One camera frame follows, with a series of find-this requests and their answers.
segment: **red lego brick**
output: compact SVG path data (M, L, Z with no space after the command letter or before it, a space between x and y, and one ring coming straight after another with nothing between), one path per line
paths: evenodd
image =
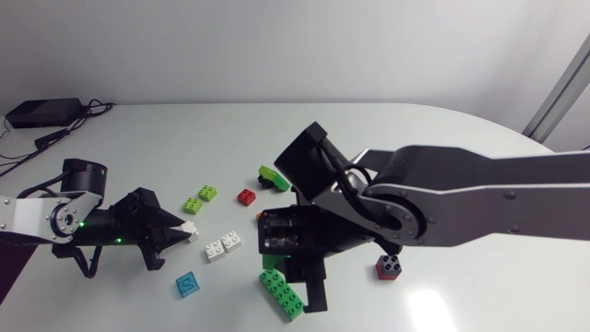
M380 256L375 267L377 268L377 278L379 280L395 280L402 273L402 267L397 255Z
M251 192L248 189L242 190L242 192L238 195L238 201L247 207L249 205L251 205L255 199L256 199L256 194Z
M379 280L395 280L397 279L397 276L386 276L384 275L381 265L379 263L377 263L377 278L379 278Z

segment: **lego brick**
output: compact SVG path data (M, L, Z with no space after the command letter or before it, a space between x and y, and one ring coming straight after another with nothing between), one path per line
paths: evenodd
M283 259L285 259L285 255L262 255L262 268L263 269L272 269L280 263Z
M190 294L200 290L201 288L196 283L195 275L193 272L189 272L184 276L176 279L176 287L184 298Z
M184 224L176 227L172 227L173 230L190 232L191 236L186 239L188 243L193 243L199 239L199 231L192 221L185 221Z
M265 189L270 189L275 187L275 183L265 179L262 175L258 176L258 182L262 185Z
M242 192L238 195L238 202L244 204L247 207L250 206L255 199L256 194L248 189L242 190Z
M221 245L221 241L217 240L213 243L208 244L205 247L206 257L209 259L209 263L213 263L223 257L225 257L225 251Z
M258 177L258 182L264 188L271 188L272 186L270 186L269 182L272 182L273 186L280 191L289 190L290 184L285 179L283 179L282 176L278 175L277 172L269 169L268 167L260 166L258 173L260 174Z
M188 198L183 205L183 211L190 214L196 214L196 212L203 206L203 201L196 198Z
M238 233L230 231L221 237L221 244L223 244L227 253L231 253L242 246L242 240L238 236Z
M291 321L303 312L303 302L275 269L265 270L258 278Z
M202 200L204 200L206 202L210 202L213 200L213 198L217 194L218 194L217 189L215 189L212 186L206 185L203 187L203 189L201 189L199 191L199 198L201 198Z
M402 267L396 255L380 256L375 266L377 268L377 278L380 280L395 280L402 273Z
M273 183L275 184L275 187L280 191L288 191L291 187L287 180L283 179L283 177L278 174Z
M258 169L258 173L262 176L263 179L268 181L275 181L275 177L277 173L266 166L260 166Z

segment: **screw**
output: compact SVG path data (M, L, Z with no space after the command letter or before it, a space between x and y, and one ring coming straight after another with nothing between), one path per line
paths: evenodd
M508 232L510 234L515 234L518 233L520 231L520 229L518 228L518 225L513 225L511 228L508 229Z
M514 191L509 191L504 193L504 198L513 200L516 198L516 193Z

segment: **black cable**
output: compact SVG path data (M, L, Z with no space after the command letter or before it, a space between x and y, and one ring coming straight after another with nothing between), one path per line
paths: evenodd
M340 164L340 161L338 161L338 158L330 151L330 148L326 146L324 141L319 143L319 147L324 152L325 156L328 158L328 161L336 171L336 181L338 182L338 186L342 191L344 198L362 217L369 220L375 220L372 213L362 204L362 202L360 202L360 199L357 196L357 189L353 188L352 184L350 184L350 181L348 180L347 175L344 173L344 168Z
M364 168L360 167L359 165L350 164L350 165L348 165L348 166L346 166L344 168L344 171L348 171L348 170L351 170L351 169L354 169L354 170L357 170L357 171L361 172L362 173L362 176L364 176L365 177L365 180L367 180L367 184L370 184L371 183L371 176L369 175L369 172L367 172L367 170L365 170Z
M15 170L18 166L22 165L23 163L32 160L33 158L39 156L40 154L42 154L44 151L46 151L47 149L49 149L50 147L54 146L55 144L57 144L59 141L61 141L62 139L64 139L66 136L68 136L70 133L72 133L75 130L78 130L82 125L84 125L84 123L91 117L96 117L99 115L103 115L106 112L110 111L112 109L113 106L115 106L116 104L113 102L106 102L103 103L99 100L91 100L87 106L85 106L85 111L83 114L81 114L72 124L70 127L67 128L67 130L64 132L63 135L61 135L60 137L56 138L54 141L52 141L51 143L49 143L46 147L44 148L40 148L34 152L31 152L30 154L25 154L19 157L11 157L11 158L7 158L7 159L19 159L19 158L23 158L20 161L16 161L16 162L7 162L5 164L0 164L0 166L6 166L6 165L10 165L10 164L14 164L13 166L11 166L10 168L8 168L7 170L0 172L0 177L8 174L9 172L12 172L13 170ZM102 110L101 112L97 112L97 113L93 113L92 109L97 108L97 107L104 107L104 110Z
M22 193L18 194L17 198L26 198L27 196L29 196L30 194L38 191L38 190L43 190L45 192L48 192L47 187L52 185L52 184L57 184L58 182L62 181L62 179L68 175L68 172L63 172L59 175L57 175L56 177L52 178L51 180L47 180L42 184L37 184L35 186L32 186L31 188L25 189L22 191Z
M45 193L51 195L51 197L57 197L57 194L49 188L40 188L39 190L44 191Z

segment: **green lego brick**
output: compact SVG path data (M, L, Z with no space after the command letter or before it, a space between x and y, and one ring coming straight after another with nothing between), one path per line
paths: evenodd
M265 270L259 279L291 321L303 312L303 302L275 269Z
M196 198L189 198L183 205L183 211L190 214L196 214L196 212L203 206L203 201Z
M277 176L277 173L275 171L269 169L266 166L260 166L260 168L258 169L258 173L262 175L263 178L270 181L274 181L275 177Z
M282 176L278 174L275 177L275 180L273 180L273 183L275 184L275 187L280 191L288 191L291 187L291 185L285 179L283 179Z
M199 191L199 198L203 199L206 202L210 202L213 200L213 197L218 194L217 189L212 186L206 185Z
M276 189L280 191L287 191L290 188L290 184L287 180L283 179L282 176L278 175L277 172L269 169L266 166L260 166L258 173L265 179L272 181Z
M285 257L285 255L262 255L262 268L275 268L275 266L285 259Z

